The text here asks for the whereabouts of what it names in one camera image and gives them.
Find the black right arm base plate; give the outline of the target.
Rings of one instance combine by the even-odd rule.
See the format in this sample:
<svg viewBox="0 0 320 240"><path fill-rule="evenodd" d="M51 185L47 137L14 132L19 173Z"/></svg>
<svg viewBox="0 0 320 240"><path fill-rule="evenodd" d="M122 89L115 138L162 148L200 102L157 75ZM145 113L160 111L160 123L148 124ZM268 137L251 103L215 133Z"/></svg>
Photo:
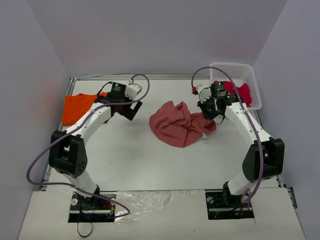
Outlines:
<svg viewBox="0 0 320 240"><path fill-rule="evenodd" d="M227 203L221 189L206 190L205 200L209 220L243 220L254 219L253 207L242 203L239 197Z"/></svg>

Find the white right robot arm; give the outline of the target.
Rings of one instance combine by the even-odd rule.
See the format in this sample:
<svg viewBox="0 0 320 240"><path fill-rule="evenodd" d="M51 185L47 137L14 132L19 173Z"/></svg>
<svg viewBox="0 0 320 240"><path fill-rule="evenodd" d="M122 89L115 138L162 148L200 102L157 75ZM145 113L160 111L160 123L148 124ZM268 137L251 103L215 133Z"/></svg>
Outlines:
<svg viewBox="0 0 320 240"><path fill-rule="evenodd" d="M199 84L192 88L199 97L197 106L207 120L218 115L230 120L248 147L240 173L226 182L222 202L229 207L244 200L243 194L263 180L280 175L283 171L285 144L273 138L254 119L240 96L229 93L223 82L210 86Z"/></svg>

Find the pink t shirt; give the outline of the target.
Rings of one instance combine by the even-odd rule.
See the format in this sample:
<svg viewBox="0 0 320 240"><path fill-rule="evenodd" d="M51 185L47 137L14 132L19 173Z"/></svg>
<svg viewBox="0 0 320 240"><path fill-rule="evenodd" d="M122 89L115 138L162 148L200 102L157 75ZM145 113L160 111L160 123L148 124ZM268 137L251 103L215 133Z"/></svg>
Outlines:
<svg viewBox="0 0 320 240"><path fill-rule="evenodd" d="M185 102L175 105L165 102L149 118L152 133L162 142L177 148L185 148L212 134L217 125L204 118L203 113L190 113Z"/></svg>

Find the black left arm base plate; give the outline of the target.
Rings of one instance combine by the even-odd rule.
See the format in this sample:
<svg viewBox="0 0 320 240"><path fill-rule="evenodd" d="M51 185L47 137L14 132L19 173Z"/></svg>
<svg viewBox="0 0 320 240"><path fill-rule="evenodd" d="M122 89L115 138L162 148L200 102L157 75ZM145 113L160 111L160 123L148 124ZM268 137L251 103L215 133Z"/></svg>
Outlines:
<svg viewBox="0 0 320 240"><path fill-rule="evenodd" d="M115 204L100 198L88 198L72 193L68 223L113 223Z"/></svg>

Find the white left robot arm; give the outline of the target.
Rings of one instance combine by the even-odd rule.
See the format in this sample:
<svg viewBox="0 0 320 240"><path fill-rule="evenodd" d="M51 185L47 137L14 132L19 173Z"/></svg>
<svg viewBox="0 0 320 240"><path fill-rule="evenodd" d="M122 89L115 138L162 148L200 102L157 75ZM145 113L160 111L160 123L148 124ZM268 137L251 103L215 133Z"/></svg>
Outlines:
<svg viewBox="0 0 320 240"><path fill-rule="evenodd" d="M87 172L88 157L86 144L98 128L119 113L133 120L142 105L135 98L142 87L132 80L129 84L113 82L106 95L98 94L93 98L89 110L72 126L64 131L56 130L51 135L49 166L65 176L77 193L83 197L82 203L89 209L97 208L101 203L99 186L93 182Z"/></svg>

